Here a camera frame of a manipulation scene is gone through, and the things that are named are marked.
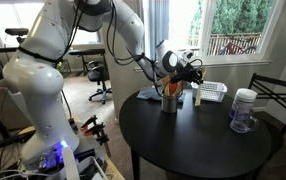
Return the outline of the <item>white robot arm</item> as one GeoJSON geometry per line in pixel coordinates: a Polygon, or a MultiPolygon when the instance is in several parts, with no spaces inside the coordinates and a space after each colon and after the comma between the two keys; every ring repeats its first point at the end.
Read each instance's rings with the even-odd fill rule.
{"type": "Polygon", "coordinates": [[[21,160],[26,170],[55,164],[64,146],[76,150],[80,138],[73,132],[62,105],[61,68],[75,30],[100,30],[108,23],[121,35],[126,49],[151,81],[172,75],[173,83],[201,81],[201,72],[169,49],[157,47],[155,60],[142,47],[144,25],[122,0],[46,0],[27,37],[3,68],[3,77],[22,95],[28,120],[35,134],[23,146],[21,160]]]}

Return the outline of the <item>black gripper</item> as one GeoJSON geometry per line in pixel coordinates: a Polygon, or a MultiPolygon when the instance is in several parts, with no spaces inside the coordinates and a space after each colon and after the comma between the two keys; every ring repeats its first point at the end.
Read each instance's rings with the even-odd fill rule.
{"type": "Polygon", "coordinates": [[[183,51],[177,64],[176,74],[170,79],[170,82],[176,83],[179,81],[187,81],[202,84],[202,66],[199,66],[197,68],[193,67],[192,62],[195,61],[199,61],[200,63],[202,63],[201,59],[197,59],[194,57],[194,52],[192,50],[183,51]]]}

